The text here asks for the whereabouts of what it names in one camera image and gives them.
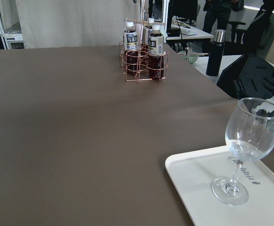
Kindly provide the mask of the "copper wire bottle basket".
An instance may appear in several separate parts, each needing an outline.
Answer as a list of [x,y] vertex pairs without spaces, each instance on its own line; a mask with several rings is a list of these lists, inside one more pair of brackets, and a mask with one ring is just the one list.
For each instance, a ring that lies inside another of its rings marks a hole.
[[[137,70],[133,74],[126,72],[123,40],[119,43],[119,64],[120,64],[120,67],[122,68],[122,73],[126,75],[126,81],[140,82],[140,81],[146,81],[146,80],[153,80],[149,78],[149,67],[148,67],[149,52],[144,51],[142,48],[143,28],[147,24],[148,24],[148,19],[145,22],[142,22],[141,24],[134,23],[134,27],[137,32]],[[154,21],[154,24],[160,25],[161,33],[164,31],[163,27],[161,26],[161,23]],[[156,81],[161,81],[167,78],[168,61],[169,61],[169,52],[165,49],[165,37],[164,37],[164,68],[163,68],[164,73],[163,73],[163,77],[160,80],[156,80]]]

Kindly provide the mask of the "tea bottle white cap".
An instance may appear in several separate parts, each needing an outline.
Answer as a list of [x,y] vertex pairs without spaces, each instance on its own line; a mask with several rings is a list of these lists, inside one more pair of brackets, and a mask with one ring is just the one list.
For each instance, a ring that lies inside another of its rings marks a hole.
[[126,72],[133,74],[137,70],[137,32],[133,22],[126,22],[123,43]]

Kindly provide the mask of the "mint green bowl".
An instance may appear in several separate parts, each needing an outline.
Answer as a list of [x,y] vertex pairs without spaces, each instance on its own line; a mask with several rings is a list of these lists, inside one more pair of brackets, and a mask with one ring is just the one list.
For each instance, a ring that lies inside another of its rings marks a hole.
[[[181,57],[183,57],[185,60],[187,59],[186,53],[185,53],[184,51],[180,51],[180,52],[178,52],[178,54],[179,54]],[[190,55],[189,55],[188,62],[189,62],[190,64],[193,64],[193,63],[195,63],[195,62],[197,61],[198,57],[199,57],[199,53],[192,51],[192,52],[190,53]]]

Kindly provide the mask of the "black thermos flask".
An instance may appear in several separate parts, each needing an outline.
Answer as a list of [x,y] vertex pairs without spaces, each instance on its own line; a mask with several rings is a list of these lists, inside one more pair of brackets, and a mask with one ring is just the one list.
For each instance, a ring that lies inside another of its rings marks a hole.
[[211,42],[206,75],[218,76],[223,52],[225,49],[226,31],[217,29],[215,39]]

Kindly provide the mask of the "cream rabbit tray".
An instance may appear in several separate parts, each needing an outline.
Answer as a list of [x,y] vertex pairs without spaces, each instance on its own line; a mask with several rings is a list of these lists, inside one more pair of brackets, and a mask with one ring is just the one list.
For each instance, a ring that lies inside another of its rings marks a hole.
[[246,162],[236,186],[235,157],[225,146],[169,156],[165,168],[196,226],[274,226],[274,173]]

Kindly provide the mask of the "clear wine glass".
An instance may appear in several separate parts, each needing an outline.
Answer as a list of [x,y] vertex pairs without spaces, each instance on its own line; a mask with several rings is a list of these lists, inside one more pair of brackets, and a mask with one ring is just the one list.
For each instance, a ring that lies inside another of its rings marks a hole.
[[214,180],[212,191],[223,203],[241,206],[249,199],[245,186],[238,182],[238,174],[247,161],[266,157],[274,148],[274,103],[256,97],[238,100],[226,126],[228,150],[236,158],[231,177]]

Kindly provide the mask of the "black foam case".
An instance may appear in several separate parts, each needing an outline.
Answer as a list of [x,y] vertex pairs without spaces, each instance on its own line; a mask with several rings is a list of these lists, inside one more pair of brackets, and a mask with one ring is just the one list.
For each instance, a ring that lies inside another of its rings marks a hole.
[[236,99],[269,99],[274,96],[274,66],[260,57],[243,54],[222,71],[217,86]]

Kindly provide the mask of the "person in dark clothes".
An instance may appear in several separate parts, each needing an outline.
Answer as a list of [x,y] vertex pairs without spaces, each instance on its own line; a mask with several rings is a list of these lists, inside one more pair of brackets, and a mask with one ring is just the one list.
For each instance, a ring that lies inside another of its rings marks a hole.
[[232,4],[238,2],[237,0],[206,0],[204,11],[206,15],[204,18],[203,31],[207,33],[212,32],[212,27],[217,21],[217,29],[226,30],[227,23],[232,11]]

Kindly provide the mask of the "black office chair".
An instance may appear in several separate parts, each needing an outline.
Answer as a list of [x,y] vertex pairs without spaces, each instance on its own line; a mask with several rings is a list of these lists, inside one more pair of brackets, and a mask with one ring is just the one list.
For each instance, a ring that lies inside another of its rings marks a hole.
[[274,1],[265,0],[255,18],[247,29],[238,28],[238,25],[245,25],[244,22],[229,21],[231,25],[231,40],[226,42],[226,51],[234,54],[242,52],[255,52],[259,47],[265,30],[270,25],[270,17],[274,10]]

